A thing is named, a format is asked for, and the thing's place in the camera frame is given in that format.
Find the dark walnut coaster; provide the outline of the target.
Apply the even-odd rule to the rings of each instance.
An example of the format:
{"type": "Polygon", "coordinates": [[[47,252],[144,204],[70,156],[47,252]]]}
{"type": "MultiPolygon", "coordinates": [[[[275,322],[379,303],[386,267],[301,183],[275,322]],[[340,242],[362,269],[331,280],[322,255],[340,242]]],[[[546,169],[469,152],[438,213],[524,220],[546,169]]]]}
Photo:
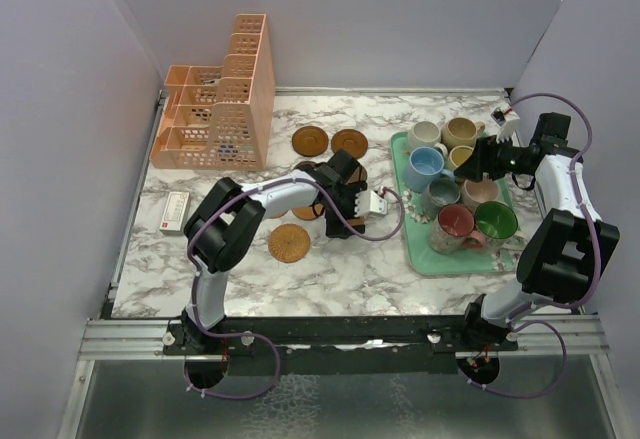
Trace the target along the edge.
{"type": "Polygon", "coordinates": [[[347,180],[347,183],[366,182],[367,178],[368,174],[366,169],[363,166],[359,166],[347,180]]]}

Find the dark brown wooden coaster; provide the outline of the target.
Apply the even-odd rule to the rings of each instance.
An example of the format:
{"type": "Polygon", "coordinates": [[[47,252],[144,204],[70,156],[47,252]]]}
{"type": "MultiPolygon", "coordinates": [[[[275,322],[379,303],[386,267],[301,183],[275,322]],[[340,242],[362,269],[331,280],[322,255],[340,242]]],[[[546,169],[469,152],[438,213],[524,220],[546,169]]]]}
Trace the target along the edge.
{"type": "Polygon", "coordinates": [[[313,170],[316,167],[317,163],[314,161],[302,161],[295,166],[298,170],[313,170]]]}

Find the brown ringed wooden coaster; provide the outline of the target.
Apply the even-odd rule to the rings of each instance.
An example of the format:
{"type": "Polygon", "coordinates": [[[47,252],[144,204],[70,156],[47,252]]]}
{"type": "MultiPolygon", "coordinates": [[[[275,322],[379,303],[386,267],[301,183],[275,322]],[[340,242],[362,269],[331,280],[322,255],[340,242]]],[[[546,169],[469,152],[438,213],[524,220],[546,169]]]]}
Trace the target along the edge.
{"type": "Polygon", "coordinates": [[[296,153],[304,157],[316,157],[326,151],[329,145],[327,133],[317,126],[305,126],[297,129],[291,139],[296,153]]]}

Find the woven rattan coaster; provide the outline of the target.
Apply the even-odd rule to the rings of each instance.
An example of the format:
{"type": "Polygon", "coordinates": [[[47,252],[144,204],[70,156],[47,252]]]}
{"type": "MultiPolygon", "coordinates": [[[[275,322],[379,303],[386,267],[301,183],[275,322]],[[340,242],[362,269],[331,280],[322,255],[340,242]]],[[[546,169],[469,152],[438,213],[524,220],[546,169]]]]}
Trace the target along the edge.
{"type": "Polygon", "coordinates": [[[275,228],[268,239],[269,253],[283,263],[301,260],[310,250],[311,239],[307,231],[296,224],[283,224],[275,228]]]}
{"type": "Polygon", "coordinates": [[[283,211],[281,213],[272,215],[269,219],[278,219],[278,218],[281,218],[281,217],[285,216],[287,213],[288,213],[288,210],[285,210],[285,211],[283,211]]]}

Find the red pink mug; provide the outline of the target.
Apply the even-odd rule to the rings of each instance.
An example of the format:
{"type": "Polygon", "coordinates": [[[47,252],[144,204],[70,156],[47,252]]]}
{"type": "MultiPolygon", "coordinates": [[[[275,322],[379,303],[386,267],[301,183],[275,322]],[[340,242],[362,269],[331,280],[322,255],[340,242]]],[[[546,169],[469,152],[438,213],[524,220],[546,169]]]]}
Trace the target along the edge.
{"type": "Polygon", "coordinates": [[[428,245],[440,254],[451,254],[460,249],[481,250],[487,245],[487,238],[476,228],[473,214],[454,204],[443,207],[437,214],[428,245]]]}

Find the mint green tray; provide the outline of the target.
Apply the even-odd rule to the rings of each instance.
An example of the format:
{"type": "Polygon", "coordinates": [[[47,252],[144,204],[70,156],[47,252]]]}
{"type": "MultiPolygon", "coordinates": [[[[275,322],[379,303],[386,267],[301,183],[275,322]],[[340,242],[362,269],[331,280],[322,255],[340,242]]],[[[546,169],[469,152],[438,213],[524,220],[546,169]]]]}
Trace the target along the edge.
{"type": "Polygon", "coordinates": [[[396,189],[405,207],[404,241],[412,268],[424,276],[493,274],[515,271],[521,250],[500,249],[493,255],[462,248],[452,254],[432,250],[427,238],[432,221],[424,215],[421,194],[409,189],[403,171],[409,161],[407,132],[395,133],[390,141],[396,189]]]}

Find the peach mesh file organizer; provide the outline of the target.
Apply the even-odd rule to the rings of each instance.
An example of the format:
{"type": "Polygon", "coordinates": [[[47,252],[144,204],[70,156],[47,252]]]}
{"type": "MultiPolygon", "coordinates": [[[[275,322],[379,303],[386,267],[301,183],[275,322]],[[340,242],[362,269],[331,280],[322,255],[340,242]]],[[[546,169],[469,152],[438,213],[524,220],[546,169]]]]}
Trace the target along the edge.
{"type": "Polygon", "coordinates": [[[265,14],[235,17],[220,66],[172,65],[150,153],[158,169],[262,171],[276,83],[265,14]]]}

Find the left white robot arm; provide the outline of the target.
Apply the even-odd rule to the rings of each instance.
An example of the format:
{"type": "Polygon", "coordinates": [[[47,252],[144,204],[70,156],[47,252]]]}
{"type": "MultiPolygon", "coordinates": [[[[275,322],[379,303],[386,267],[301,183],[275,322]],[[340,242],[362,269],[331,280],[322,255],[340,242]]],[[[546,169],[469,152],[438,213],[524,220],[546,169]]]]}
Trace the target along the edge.
{"type": "Polygon", "coordinates": [[[229,271],[243,260],[263,220],[320,205],[326,237],[362,235],[356,199],[366,189],[363,166],[343,149],[326,162],[303,164],[260,183],[218,180],[184,226],[187,256],[196,267],[195,292],[181,316],[189,345],[206,354],[220,344],[217,324],[225,317],[229,271]]]}

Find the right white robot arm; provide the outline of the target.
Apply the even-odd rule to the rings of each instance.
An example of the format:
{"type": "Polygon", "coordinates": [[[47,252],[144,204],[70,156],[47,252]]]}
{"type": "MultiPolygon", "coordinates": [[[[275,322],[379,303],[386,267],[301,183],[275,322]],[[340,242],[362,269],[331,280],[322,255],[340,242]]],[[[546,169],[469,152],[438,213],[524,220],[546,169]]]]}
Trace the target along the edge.
{"type": "Polygon", "coordinates": [[[482,137],[455,172],[468,180],[529,175],[546,210],[521,253],[515,279],[467,306],[459,337],[469,349],[502,343],[511,325],[537,307],[580,307],[618,244],[618,228],[601,219],[588,197],[582,153],[567,141],[570,123],[564,114],[541,114],[526,147],[510,138],[482,137]]]}

